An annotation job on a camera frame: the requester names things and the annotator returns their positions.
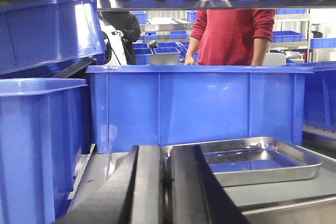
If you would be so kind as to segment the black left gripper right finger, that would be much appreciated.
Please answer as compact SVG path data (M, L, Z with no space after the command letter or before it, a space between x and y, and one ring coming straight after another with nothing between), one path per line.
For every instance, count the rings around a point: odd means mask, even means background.
M172 223L249 223L215 178L199 145L170 151Z

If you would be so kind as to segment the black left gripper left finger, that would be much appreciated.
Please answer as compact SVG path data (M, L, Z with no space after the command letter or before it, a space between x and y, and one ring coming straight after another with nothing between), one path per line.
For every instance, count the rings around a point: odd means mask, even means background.
M57 223L163 223L164 160L157 145L135 145L110 178Z

